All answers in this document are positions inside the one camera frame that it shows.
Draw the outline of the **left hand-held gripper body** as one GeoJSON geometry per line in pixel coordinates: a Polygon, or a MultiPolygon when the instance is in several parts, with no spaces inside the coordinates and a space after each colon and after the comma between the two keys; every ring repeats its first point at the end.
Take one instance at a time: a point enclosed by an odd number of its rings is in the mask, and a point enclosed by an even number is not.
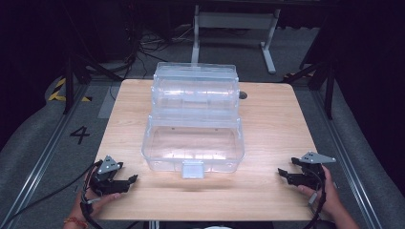
{"type": "Polygon", "coordinates": [[[89,186],[99,197],[114,193],[126,193],[129,190],[127,180],[114,180],[117,174],[117,162],[106,156],[96,164],[96,169],[91,174],[89,186]]]}

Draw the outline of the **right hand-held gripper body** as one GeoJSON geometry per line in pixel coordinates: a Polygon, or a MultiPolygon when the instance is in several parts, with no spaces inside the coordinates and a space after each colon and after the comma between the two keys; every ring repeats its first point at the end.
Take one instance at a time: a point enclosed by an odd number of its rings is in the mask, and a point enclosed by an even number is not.
{"type": "Polygon", "coordinates": [[[315,191],[322,187],[325,182],[325,173],[322,165],[325,163],[334,163],[335,157],[324,156],[315,152],[307,152],[299,159],[304,162],[301,167],[301,174],[294,174],[294,186],[305,185],[315,191]]]}

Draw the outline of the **clear plastic storage box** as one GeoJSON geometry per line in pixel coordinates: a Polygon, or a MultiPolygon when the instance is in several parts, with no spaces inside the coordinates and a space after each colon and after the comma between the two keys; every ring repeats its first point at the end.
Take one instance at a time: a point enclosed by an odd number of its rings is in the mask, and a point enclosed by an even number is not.
{"type": "Polygon", "coordinates": [[[245,157],[233,65],[159,63],[141,153],[154,171],[184,178],[233,173],[245,157]]]}

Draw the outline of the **person's left hand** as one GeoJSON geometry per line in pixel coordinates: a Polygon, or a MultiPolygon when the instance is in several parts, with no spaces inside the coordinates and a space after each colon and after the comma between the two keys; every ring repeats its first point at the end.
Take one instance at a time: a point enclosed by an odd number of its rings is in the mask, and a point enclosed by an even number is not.
{"type": "Polygon", "coordinates": [[[79,191],[75,197],[75,202],[72,207],[72,210],[70,214],[67,216],[67,218],[75,217],[88,223],[89,218],[94,218],[102,211],[104,206],[119,198],[121,198],[120,193],[114,193],[103,197],[99,197],[92,190],[89,190],[86,193],[79,191]],[[82,198],[86,198],[87,200],[91,201],[90,205],[84,204],[87,213],[84,213],[82,209],[82,198]]]}

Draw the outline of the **person's right hand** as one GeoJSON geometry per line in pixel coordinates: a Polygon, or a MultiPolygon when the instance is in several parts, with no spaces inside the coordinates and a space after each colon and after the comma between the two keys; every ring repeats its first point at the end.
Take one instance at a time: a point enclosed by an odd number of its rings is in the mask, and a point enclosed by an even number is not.
{"type": "MultiPolygon", "coordinates": [[[[323,205],[322,211],[324,214],[326,214],[327,218],[337,221],[338,212],[340,210],[344,209],[344,207],[340,201],[337,190],[333,183],[333,180],[332,180],[332,177],[330,174],[330,170],[324,165],[322,165],[322,168],[324,170],[325,178],[326,178],[325,179],[326,201],[323,205]]],[[[303,194],[309,198],[315,193],[314,190],[310,189],[309,187],[307,187],[305,185],[299,185],[298,191],[301,194],[303,194]]],[[[319,201],[320,197],[322,197],[322,192],[321,193],[318,192],[318,196],[317,196],[316,200],[319,201]]]]}

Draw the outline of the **black metal stand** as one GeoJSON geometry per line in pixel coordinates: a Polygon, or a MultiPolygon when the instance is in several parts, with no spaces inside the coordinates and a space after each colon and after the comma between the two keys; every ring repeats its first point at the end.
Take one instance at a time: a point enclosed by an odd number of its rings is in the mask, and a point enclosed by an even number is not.
{"type": "Polygon", "coordinates": [[[122,78],[115,73],[102,67],[97,62],[87,58],[83,55],[70,52],[67,57],[65,67],[65,85],[66,85],[66,101],[64,115],[66,115],[75,103],[74,99],[74,78],[78,80],[80,84],[88,84],[91,81],[90,71],[88,67],[93,68],[96,72],[99,72],[113,81],[120,82],[122,78]]]}
{"type": "Polygon", "coordinates": [[[326,84],[324,110],[328,119],[332,119],[331,105],[335,79],[334,65],[333,61],[319,62],[304,68],[298,73],[288,73],[283,78],[283,83],[291,84],[300,78],[312,74],[308,82],[308,87],[311,91],[318,91],[323,84],[326,84]]]}

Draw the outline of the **yellow black floor tape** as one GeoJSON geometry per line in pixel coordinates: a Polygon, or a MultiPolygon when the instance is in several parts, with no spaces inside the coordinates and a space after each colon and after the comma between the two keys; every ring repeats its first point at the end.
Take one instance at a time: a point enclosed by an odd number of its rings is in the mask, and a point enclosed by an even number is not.
{"type": "Polygon", "coordinates": [[[66,100],[66,96],[60,94],[60,91],[61,91],[62,87],[65,85],[65,83],[66,83],[65,77],[61,77],[58,80],[51,95],[48,98],[49,101],[52,101],[52,100],[65,101],[66,100]]]}

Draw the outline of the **aluminium floor rail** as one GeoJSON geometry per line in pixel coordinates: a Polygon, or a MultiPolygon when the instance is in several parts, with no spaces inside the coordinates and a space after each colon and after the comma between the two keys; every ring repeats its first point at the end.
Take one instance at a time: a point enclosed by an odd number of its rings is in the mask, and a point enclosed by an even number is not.
{"type": "Polygon", "coordinates": [[[32,171],[29,173],[21,191],[6,214],[4,220],[0,224],[0,229],[13,229],[14,224],[19,219],[19,215],[23,213],[24,209],[28,208],[32,195],[53,158],[54,150],[59,143],[66,126],[71,120],[76,107],[87,92],[88,88],[88,85],[79,85],[77,87],[77,90],[74,93],[74,98],[72,99],[73,104],[71,105],[70,110],[59,118],[56,127],[46,146],[44,147],[39,159],[34,164],[32,171]]]}
{"type": "Polygon", "coordinates": [[[324,102],[321,94],[317,91],[311,91],[310,94],[312,96],[312,99],[314,100],[317,110],[321,113],[322,118],[327,126],[334,147],[336,148],[337,160],[339,161],[339,164],[344,171],[345,177],[348,180],[356,203],[363,215],[363,218],[366,221],[368,228],[381,229],[380,220],[376,215],[375,210],[373,209],[369,196],[365,191],[364,185],[361,182],[358,173],[355,171],[355,168],[352,164],[352,161],[350,160],[348,151],[343,144],[340,134],[338,134],[333,121],[329,119],[326,112],[324,111],[324,102]]]}

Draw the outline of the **white metal desk frame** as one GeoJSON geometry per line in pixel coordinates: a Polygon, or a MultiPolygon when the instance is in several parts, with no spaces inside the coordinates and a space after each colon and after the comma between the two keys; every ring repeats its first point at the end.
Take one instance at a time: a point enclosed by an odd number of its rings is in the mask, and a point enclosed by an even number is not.
{"type": "Polygon", "coordinates": [[[196,5],[193,21],[194,41],[191,62],[199,62],[200,28],[267,30],[266,41],[260,43],[260,48],[266,62],[267,71],[270,74],[276,74],[269,47],[276,30],[280,12],[280,10],[275,10],[271,13],[209,12],[201,11],[200,6],[196,5]]]}

